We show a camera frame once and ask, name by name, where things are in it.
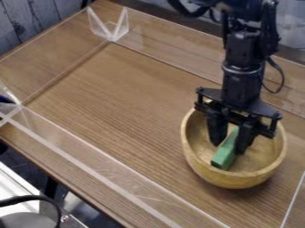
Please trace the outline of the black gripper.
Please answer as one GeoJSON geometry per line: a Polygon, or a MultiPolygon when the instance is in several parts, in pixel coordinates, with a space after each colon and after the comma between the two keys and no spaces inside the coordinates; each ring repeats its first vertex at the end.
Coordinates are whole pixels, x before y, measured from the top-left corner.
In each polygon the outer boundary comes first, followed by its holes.
{"type": "Polygon", "coordinates": [[[224,63],[221,70],[221,88],[197,87],[193,108],[207,117],[208,137],[213,146],[227,136],[227,126],[232,124],[238,127],[234,152],[240,155],[256,136],[275,136],[282,114],[260,100],[263,64],[235,68],[224,63]]]}

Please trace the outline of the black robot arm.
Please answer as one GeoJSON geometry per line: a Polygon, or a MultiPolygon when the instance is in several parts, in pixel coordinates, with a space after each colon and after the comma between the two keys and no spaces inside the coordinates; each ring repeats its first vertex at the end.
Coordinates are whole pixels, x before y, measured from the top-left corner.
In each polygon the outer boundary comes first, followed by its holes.
{"type": "Polygon", "coordinates": [[[197,5],[189,11],[180,0],[167,0],[169,6],[184,16],[195,18],[217,11],[213,19],[221,26],[224,59],[223,82],[219,89],[196,88],[193,108],[207,118],[208,136],[212,145],[219,145],[227,136],[227,127],[238,126],[234,152],[244,153],[254,139],[275,136],[282,114],[260,99],[266,88],[263,76],[266,65],[278,50],[276,0],[189,0],[197,5]]]}

